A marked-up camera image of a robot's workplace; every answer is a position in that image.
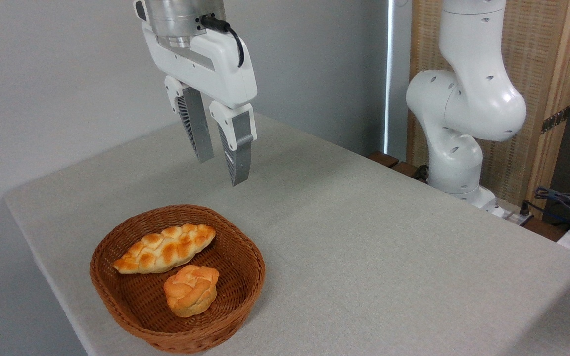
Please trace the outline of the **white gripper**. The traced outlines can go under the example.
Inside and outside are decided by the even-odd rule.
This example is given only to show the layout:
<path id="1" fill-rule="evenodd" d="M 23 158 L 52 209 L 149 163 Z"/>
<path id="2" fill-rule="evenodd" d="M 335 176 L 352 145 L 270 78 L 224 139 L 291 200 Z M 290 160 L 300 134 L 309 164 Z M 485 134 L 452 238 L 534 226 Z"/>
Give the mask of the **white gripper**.
<path id="1" fill-rule="evenodd" d="M 231 183 L 247 180 L 251 145 L 257 139 L 251 102 L 255 72 L 243 40 L 226 22 L 221 0 L 136 0 L 152 60 L 165 74 L 165 88 L 199 162 L 214 157 L 201 93 L 214 99 Z"/>

